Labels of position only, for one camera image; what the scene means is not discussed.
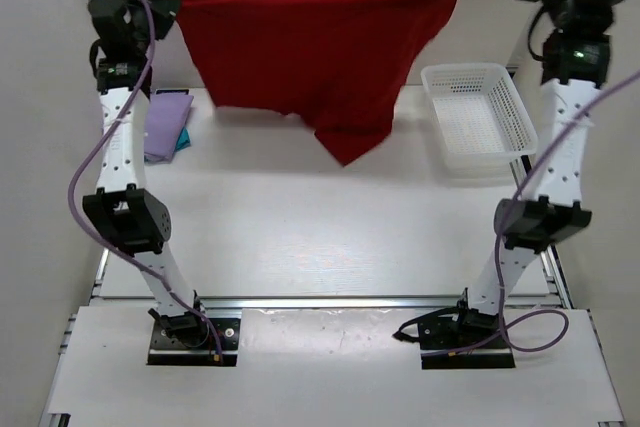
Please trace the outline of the purple t shirt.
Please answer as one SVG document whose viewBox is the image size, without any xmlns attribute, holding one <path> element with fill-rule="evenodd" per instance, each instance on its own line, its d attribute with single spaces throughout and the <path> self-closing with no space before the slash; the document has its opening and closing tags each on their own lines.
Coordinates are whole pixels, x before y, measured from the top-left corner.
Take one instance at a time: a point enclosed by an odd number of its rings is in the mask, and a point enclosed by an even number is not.
<svg viewBox="0 0 640 427">
<path fill-rule="evenodd" d="M 145 120 L 144 159 L 147 163 L 168 163 L 173 160 L 177 138 L 187 128 L 192 95 L 151 96 Z"/>
</svg>

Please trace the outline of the teal t shirt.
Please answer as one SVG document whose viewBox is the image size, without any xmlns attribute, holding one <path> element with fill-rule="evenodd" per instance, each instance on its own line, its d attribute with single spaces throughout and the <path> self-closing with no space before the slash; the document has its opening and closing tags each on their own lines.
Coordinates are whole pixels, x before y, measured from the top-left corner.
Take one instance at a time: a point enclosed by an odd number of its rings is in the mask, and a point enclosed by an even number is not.
<svg viewBox="0 0 640 427">
<path fill-rule="evenodd" d="M 186 127 L 183 127 L 176 141 L 175 152 L 179 152 L 191 146 L 191 138 Z"/>
</svg>

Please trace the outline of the red item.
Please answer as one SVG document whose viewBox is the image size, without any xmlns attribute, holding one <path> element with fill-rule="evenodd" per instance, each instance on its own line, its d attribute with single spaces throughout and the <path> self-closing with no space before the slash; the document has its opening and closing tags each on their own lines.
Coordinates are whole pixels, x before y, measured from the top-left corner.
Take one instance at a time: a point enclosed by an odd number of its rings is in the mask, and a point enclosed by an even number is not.
<svg viewBox="0 0 640 427">
<path fill-rule="evenodd" d="M 179 0 L 218 107 L 296 115 L 348 165 L 391 133 L 412 65 L 457 0 Z"/>
</svg>

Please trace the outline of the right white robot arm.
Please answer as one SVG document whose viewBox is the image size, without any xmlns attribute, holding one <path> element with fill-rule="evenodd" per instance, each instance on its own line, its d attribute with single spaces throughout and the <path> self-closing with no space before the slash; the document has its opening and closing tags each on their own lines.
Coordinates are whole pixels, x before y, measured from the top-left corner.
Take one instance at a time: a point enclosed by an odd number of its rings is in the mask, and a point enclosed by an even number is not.
<svg viewBox="0 0 640 427">
<path fill-rule="evenodd" d="M 537 3 L 553 29 L 539 53 L 543 104 L 536 161 L 516 200 L 495 212 L 498 245 L 462 303 L 472 311 L 449 322 L 449 334 L 470 347 L 486 331 L 476 313 L 495 316 L 526 267 L 540 253 L 585 229 L 592 218 L 582 205 L 581 167 L 592 126 L 586 111 L 606 83 L 612 47 L 608 29 L 624 0 L 521 0 Z"/>
</svg>

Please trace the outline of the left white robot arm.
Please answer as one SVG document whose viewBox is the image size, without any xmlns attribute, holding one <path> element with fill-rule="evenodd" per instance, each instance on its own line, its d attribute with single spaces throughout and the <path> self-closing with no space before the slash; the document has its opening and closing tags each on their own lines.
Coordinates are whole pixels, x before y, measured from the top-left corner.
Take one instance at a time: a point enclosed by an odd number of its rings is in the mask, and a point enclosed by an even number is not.
<svg viewBox="0 0 640 427">
<path fill-rule="evenodd" d="M 101 171 L 96 191 L 82 208 L 100 237 L 142 273 L 156 299 L 157 321 L 177 320 L 175 335 L 188 347 L 206 342 L 210 324 L 196 314 L 197 295 L 184 280 L 169 247 L 168 208 L 147 189 L 145 119 L 152 68 L 147 51 L 153 34 L 173 23 L 171 2 L 160 0 L 160 25 L 149 25 L 138 0 L 90 0 L 88 11 L 104 56 L 94 64 L 103 111 Z"/>
</svg>

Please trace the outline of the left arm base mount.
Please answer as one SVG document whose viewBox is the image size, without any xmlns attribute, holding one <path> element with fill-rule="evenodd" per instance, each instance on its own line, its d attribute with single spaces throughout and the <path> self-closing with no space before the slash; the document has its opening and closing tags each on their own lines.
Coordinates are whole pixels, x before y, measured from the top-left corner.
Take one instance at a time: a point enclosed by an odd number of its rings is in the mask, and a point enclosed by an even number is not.
<svg viewBox="0 0 640 427">
<path fill-rule="evenodd" d="M 155 309 L 147 364 L 151 366 L 235 367 L 241 333 L 240 317 L 210 317 L 209 325 L 187 313 L 161 316 Z"/>
</svg>

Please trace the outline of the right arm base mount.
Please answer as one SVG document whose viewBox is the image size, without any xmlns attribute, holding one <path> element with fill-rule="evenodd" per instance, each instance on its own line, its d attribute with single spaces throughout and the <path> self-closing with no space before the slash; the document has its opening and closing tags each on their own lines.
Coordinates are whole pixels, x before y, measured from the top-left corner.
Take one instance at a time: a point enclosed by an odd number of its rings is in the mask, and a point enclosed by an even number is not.
<svg viewBox="0 0 640 427">
<path fill-rule="evenodd" d="M 417 343 L 424 370 L 512 369 L 515 360 L 502 338 L 496 315 L 488 315 L 460 300 L 401 324 L 392 337 Z"/>
</svg>

